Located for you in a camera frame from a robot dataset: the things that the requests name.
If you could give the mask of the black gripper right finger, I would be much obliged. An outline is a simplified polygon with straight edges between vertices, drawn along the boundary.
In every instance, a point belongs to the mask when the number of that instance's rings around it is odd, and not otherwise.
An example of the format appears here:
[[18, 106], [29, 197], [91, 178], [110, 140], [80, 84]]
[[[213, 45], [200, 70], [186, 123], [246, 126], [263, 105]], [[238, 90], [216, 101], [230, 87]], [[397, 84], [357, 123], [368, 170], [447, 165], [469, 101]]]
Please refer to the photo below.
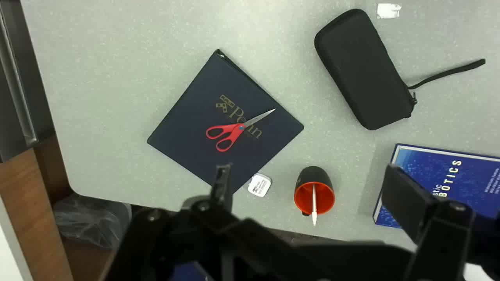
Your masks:
[[382, 186], [382, 203], [413, 242], [421, 242], [436, 217], [469, 226], [475, 214], [457, 200], [435, 197], [397, 165], [388, 165]]

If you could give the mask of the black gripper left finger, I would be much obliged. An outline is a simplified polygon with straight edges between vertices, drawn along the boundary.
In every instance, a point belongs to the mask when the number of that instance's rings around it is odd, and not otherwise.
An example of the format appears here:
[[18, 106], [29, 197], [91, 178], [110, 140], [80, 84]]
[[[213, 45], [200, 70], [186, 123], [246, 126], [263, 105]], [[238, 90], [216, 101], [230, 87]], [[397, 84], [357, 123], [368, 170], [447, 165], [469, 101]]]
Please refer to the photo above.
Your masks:
[[233, 192], [230, 186], [232, 165], [218, 165], [210, 198], [221, 208], [230, 211], [233, 206]]

